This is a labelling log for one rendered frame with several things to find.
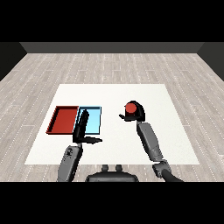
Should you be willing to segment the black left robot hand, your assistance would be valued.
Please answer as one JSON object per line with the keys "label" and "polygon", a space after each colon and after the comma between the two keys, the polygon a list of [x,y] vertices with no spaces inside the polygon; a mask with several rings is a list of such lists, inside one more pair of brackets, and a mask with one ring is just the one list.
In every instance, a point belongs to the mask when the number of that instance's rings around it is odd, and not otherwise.
{"label": "black left robot hand", "polygon": [[73,129],[73,142],[77,144],[96,144],[101,142],[100,138],[95,138],[91,136],[85,136],[86,134],[86,127],[88,124],[89,113],[85,109],[82,114],[80,115],[79,121],[75,124]]}

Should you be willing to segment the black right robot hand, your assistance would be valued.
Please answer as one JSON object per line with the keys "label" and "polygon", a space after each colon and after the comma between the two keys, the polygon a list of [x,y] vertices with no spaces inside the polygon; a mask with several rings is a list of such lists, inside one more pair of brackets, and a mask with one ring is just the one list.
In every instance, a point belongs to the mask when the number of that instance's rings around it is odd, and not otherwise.
{"label": "black right robot hand", "polygon": [[125,122],[137,121],[144,122],[145,121],[145,112],[144,107],[138,103],[137,101],[129,101],[136,105],[136,113],[131,116],[119,115]]}

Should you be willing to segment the dark grey robot body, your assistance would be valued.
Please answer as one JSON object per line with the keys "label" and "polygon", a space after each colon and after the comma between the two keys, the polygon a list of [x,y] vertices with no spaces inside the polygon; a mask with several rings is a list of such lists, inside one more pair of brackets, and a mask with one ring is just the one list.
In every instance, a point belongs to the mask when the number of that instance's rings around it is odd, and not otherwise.
{"label": "dark grey robot body", "polygon": [[104,164],[100,172],[88,175],[86,182],[138,182],[138,178],[134,174],[124,172],[120,164],[115,166],[115,171],[109,171],[109,166]]}

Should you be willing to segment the shallow red open box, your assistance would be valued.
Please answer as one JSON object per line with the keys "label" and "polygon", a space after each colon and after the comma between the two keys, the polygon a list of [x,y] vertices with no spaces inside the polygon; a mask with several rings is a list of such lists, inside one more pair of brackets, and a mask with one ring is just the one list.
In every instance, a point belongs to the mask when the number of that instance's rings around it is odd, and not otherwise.
{"label": "shallow red open box", "polygon": [[46,130],[48,135],[72,135],[78,106],[57,106]]}

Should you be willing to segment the small red can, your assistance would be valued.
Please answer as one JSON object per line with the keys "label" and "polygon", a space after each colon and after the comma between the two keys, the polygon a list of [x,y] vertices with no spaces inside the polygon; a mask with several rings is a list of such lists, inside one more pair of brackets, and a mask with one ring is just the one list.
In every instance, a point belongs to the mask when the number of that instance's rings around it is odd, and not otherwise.
{"label": "small red can", "polygon": [[126,116],[133,116],[137,112],[137,106],[129,102],[125,105],[125,115]]}

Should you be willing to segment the shallow light blue open box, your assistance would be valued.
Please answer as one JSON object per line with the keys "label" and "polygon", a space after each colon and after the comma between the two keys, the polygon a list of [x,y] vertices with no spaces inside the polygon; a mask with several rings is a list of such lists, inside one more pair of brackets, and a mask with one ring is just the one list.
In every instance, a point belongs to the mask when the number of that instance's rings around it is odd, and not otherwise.
{"label": "shallow light blue open box", "polygon": [[80,106],[78,109],[77,116],[75,118],[75,123],[77,123],[80,120],[81,114],[84,110],[86,110],[89,113],[86,126],[86,134],[99,135],[101,128],[102,108],[100,106]]}

